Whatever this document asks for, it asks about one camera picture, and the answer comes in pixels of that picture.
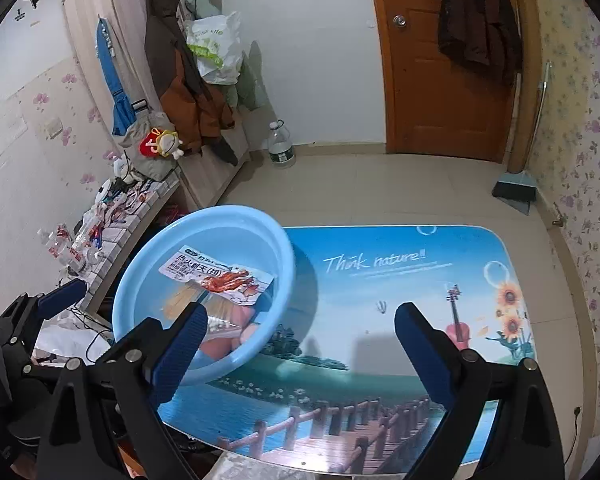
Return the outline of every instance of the sunflower illustration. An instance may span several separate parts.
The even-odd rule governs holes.
[[[507,341],[511,343],[512,339],[518,337],[518,332],[522,328],[522,320],[518,317],[518,314],[509,314],[504,316],[502,320],[502,333]]]
[[[514,283],[504,282],[498,287],[498,304],[505,309],[520,303],[522,292]]]

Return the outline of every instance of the gray bag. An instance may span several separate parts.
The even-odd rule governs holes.
[[[139,173],[152,180],[161,181],[176,167],[177,163],[172,156],[148,157],[140,153],[140,142],[148,135],[151,128],[175,130],[175,126],[169,122],[164,112],[150,112],[145,109],[136,113],[136,122],[128,127],[124,137],[114,138],[118,146],[125,149],[126,156]]]

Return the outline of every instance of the wooden door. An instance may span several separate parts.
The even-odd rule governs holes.
[[[514,88],[476,75],[440,54],[441,0],[374,1],[384,71],[387,151],[501,162]],[[396,16],[404,17],[403,26]]]

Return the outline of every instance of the dark brown coat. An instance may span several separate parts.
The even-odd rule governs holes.
[[[442,0],[440,52],[504,84],[522,68],[522,41],[510,0]]]
[[[176,127],[182,147],[198,152],[202,144],[213,148],[218,142],[224,144],[220,130],[232,128],[234,118],[222,93],[206,84],[198,72],[178,26],[179,1],[146,0],[144,50],[160,104]]]

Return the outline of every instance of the blue sky illustration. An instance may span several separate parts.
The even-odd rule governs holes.
[[[487,360],[510,356],[498,342],[496,287],[518,283],[501,240],[472,226],[288,228],[296,252],[296,293],[283,318],[305,354],[336,359],[365,374],[415,374],[394,332],[395,309],[413,301],[434,328],[453,323],[455,284],[471,348]],[[383,314],[382,303],[386,304]],[[524,318],[525,305],[520,304]],[[485,335],[478,331],[488,328]],[[525,320],[525,334],[530,326]]]

